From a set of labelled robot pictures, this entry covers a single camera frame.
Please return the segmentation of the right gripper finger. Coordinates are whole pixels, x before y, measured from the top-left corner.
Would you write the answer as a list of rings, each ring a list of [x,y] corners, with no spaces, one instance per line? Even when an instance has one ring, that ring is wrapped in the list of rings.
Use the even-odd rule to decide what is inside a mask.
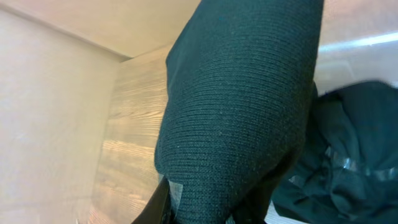
[[[143,211],[131,224],[170,224],[170,185],[163,177]]]

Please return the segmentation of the large black garment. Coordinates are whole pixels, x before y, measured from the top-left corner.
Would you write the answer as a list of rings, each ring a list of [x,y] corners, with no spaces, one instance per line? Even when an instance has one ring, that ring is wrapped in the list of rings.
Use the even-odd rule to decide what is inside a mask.
[[[166,59],[155,168],[177,223],[262,222],[305,142],[323,2],[207,0]]]

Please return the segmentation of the small black garment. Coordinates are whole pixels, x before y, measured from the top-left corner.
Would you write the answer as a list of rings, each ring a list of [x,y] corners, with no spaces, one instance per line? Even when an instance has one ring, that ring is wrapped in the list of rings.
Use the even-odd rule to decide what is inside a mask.
[[[316,97],[272,202],[301,222],[397,224],[397,88],[370,81]]]

